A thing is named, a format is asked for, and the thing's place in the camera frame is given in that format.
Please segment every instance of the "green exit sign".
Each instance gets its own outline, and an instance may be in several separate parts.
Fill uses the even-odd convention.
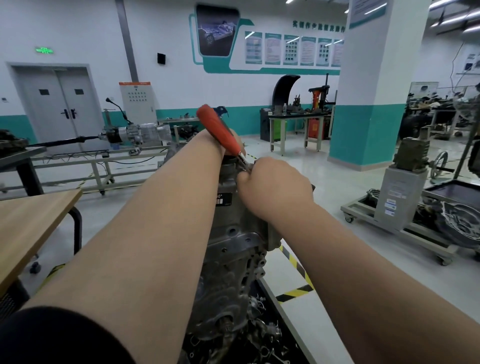
[[[47,47],[35,47],[35,52],[43,53],[43,54],[52,54],[53,49],[50,49],[50,48],[47,48]]]

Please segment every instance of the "human arm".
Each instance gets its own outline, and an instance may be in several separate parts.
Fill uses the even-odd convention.
[[[26,307],[61,307],[89,317],[137,363],[176,363],[223,153],[206,131],[195,136]]]
[[[238,185],[303,264],[356,364],[478,362],[480,325],[315,204],[296,169],[261,158]]]

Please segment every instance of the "black sleeve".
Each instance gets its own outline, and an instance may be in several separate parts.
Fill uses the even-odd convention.
[[[128,363],[120,342],[99,324],[55,307],[33,307],[0,325],[0,363]]]

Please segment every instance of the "car illustration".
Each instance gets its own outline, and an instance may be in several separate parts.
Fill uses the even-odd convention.
[[[235,33],[235,24],[226,22],[222,24],[203,24],[199,28],[200,36],[203,36],[208,46],[211,46],[219,39],[232,36]]]

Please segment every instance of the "red plier handle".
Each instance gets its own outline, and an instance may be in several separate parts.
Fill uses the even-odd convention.
[[[218,117],[215,110],[205,104],[197,110],[197,117],[205,129],[208,130],[231,155],[237,156],[242,166],[250,172],[250,164],[241,152],[240,145],[237,143],[229,127]]]

